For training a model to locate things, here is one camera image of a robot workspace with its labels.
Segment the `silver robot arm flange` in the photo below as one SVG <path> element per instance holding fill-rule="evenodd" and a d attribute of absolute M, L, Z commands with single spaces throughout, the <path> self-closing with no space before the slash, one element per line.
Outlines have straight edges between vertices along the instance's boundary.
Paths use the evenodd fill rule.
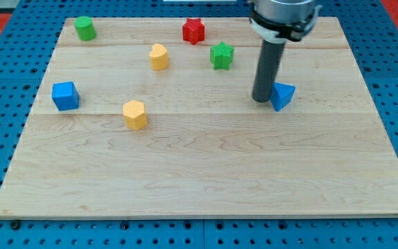
<path fill-rule="evenodd" d="M 301 41 L 313 29 L 322 5 L 316 0 L 254 0 L 250 24 L 272 44 Z"/>

